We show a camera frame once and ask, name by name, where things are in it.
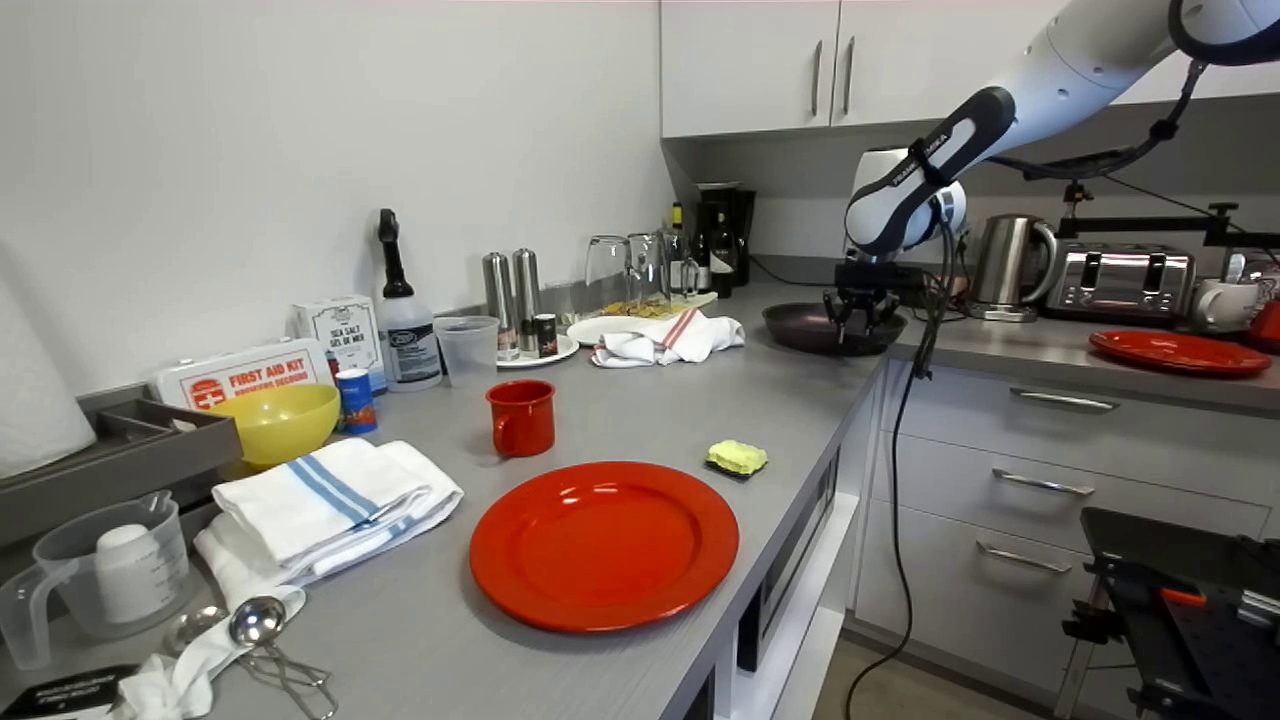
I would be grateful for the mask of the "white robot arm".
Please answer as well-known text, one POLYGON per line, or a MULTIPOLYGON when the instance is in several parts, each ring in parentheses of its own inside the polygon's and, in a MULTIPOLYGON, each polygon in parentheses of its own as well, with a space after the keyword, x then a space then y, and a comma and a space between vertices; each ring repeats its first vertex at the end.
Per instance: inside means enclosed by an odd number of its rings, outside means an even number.
POLYGON ((1193 60, 1186 86, 1206 65, 1274 60, 1280 0, 1066 0, 934 127, 855 159, 844 262, 823 313, 839 327, 887 319, 887 262, 958 231, 968 170, 1090 120, 1172 52, 1193 60))

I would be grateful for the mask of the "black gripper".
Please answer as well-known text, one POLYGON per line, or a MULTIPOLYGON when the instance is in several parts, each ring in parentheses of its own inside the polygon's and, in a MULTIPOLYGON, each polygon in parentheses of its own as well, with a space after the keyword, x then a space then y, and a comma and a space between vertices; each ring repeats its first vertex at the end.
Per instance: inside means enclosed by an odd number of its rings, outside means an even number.
POLYGON ((911 299, 921 294, 921 272, 850 256, 837 263, 837 295, 833 295, 833 319, 837 324, 887 324, 894 315, 901 299, 911 299))

